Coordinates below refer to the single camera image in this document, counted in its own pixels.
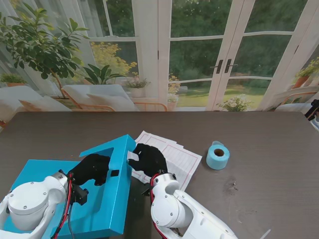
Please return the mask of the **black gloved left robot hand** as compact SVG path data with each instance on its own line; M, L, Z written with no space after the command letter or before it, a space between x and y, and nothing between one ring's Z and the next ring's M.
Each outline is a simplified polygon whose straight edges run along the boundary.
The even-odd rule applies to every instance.
M89 180L94 180L95 186L106 183L109 170L110 157L99 154L87 155L79 164L71 169L67 175L71 176L75 185L83 185Z

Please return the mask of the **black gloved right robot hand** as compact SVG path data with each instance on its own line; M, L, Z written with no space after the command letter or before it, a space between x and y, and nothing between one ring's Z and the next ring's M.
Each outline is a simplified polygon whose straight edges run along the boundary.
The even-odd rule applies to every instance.
M153 177L157 173L168 173L164 155L154 146L138 143L133 153L139 160L129 159L128 164L136 171L142 171L145 175Z

